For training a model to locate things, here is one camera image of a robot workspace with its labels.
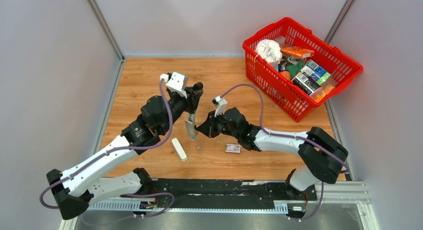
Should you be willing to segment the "black white box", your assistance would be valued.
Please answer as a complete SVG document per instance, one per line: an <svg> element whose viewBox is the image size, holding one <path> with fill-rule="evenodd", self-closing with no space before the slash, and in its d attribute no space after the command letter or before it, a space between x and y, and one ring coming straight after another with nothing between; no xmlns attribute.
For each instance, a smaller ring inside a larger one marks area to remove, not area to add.
<svg viewBox="0 0 423 230"><path fill-rule="evenodd" d="M298 73L292 79L292 82L311 98L314 98L323 90L323 88L313 78L304 72Z"/></svg>

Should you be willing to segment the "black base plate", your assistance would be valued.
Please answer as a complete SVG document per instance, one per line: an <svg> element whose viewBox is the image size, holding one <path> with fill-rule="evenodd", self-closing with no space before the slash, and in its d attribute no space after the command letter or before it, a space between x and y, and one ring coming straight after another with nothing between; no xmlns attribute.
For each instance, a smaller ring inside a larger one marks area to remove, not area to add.
<svg viewBox="0 0 423 230"><path fill-rule="evenodd" d="M269 210L274 201L317 200L314 186L305 192L287 192L284 181L156 179L142 187L142 195L163 193L159 207L184 209Z"/></svg>

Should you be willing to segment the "white stapler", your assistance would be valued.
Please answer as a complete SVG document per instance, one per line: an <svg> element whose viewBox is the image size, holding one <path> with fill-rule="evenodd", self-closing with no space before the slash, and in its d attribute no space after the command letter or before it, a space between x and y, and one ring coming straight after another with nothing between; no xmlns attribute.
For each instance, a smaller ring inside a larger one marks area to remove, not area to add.
<svg viewBox="0 0 423 230"><path fill-rule="evenodd" d="M177 138L173 138L171 140L171 142L172 142L172 145L173 145L175 151L177 152L178 156L180 157L180 159L182 161L186 161L188 159L188 156L187 156L184 148L182 147L180 141Z"/></svg>

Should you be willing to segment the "blue green box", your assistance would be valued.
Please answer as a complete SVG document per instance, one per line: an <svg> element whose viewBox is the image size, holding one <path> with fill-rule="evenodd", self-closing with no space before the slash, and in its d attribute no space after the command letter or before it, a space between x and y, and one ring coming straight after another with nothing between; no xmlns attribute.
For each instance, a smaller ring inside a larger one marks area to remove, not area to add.
<svg viewBox="0 0 423 230"><path fill-rule="evenodd" d="M331 77L331 74L328 71L313 60L308 60L300 71L306 73L319 85L322 85Z"/></svg>

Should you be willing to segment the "white crumpled bag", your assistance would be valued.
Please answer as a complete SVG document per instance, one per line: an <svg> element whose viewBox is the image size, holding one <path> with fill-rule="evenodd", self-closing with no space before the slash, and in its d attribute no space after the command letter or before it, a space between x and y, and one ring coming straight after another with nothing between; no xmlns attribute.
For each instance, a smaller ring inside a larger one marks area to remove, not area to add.
<svg viewBox="0 0 423 230"><path fill-rule="evenodd" d="M276 67L283 57L279 43L271 39L261 40L255 52L272 67Z"/></svg>

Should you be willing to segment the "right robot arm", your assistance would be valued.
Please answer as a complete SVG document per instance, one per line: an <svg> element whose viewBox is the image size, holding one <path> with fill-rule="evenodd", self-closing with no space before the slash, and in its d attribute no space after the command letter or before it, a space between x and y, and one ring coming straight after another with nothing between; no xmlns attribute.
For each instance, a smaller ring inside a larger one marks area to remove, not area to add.
<svg viewBox="0 0 423 230"><path fill-rule="evenodd" d="M246 150L278 151L300 157L304 167L294 169L284 186L285 194L293 200L318 182L336 183L349 154L344 146L320 127L298 133L273 131L249 123L235 107L220 115L211 111L195 130L209 138L220 134L234 137Z"/></svg>

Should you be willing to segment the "grey stapler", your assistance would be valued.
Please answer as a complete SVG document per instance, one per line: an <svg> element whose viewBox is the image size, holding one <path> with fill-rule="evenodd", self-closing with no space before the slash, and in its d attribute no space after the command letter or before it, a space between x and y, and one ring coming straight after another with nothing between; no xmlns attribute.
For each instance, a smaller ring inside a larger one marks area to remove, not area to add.
<svg viewBox="0 0 423 230"><path fill-rule="evenodd" d="M196 126L196 114L189 114L187 119L185 120L185 126L187 130L188 137L191 141L196 142L197 141L197 130L195 129Z"/></svg>

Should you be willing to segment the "red white staple box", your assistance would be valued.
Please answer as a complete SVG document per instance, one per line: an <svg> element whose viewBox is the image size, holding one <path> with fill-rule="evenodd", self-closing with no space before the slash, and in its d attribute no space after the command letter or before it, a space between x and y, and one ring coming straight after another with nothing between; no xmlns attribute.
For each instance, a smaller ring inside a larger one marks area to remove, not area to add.
<svg viewBox="0 0 423 230"><path fill-rule="evenodd" d="M226 153L241 153L241 145L238 144L226 144L225 146L225 152Z"/></svg>

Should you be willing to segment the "orange box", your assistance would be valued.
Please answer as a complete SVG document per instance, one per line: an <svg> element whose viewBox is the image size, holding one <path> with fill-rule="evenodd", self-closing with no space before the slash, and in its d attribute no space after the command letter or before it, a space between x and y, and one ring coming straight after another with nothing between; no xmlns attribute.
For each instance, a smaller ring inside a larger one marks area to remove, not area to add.
<svg viewBox="0 0 423 230"><path fill-rule="evenodd" d="M289 55L289 56L293 56L296 58L300 58L300 59L304 59L304 58L309 58L309 57L313 57L315 51L310 50L310 49L306 49L306 48L301 48L298 46L291 46L291 45L282 45L281 47L281 52L283 54Z"/></svg>

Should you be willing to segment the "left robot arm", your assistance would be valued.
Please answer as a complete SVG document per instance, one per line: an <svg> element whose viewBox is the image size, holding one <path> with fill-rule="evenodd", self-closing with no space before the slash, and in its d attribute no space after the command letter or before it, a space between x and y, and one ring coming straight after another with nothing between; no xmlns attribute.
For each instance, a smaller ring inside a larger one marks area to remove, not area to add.
<svg viewBox="0 0 423 230"><path fill-rule="evenodd" d="M46 174L49 186L40 195L40 203L57 209L63 220L82 215L100 201L118 196L154 198L152 179L144 168L113 178L105 174L147 150L168 142L174 123L184 112L194 114L204 92L201 82L190 87L173 88L159 83L161 94L151 97L141 114L111 143L82 163Z"/></svg>

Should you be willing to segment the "red plastic basket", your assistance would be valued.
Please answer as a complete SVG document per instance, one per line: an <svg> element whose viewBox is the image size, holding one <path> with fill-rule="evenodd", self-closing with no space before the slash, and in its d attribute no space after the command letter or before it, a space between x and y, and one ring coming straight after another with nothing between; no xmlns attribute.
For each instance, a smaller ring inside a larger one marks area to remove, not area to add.
<svg viewBox="0 0 423 230"><path fill-rule="evenodd" d="M315 54L311 59L334 78L335 89L320 102L315 102L299 87L283 78L277 70L255 52L255 47L260 41L278 37L284 37L288 44L313 50ZM290 17L284 17L262 28L255 35L246 39L242 47L245 51L247 78L296 122L301 121L328 99L342 92L363 71L360 63L339 48L328 45L315 36L312 30Z"/></svg>

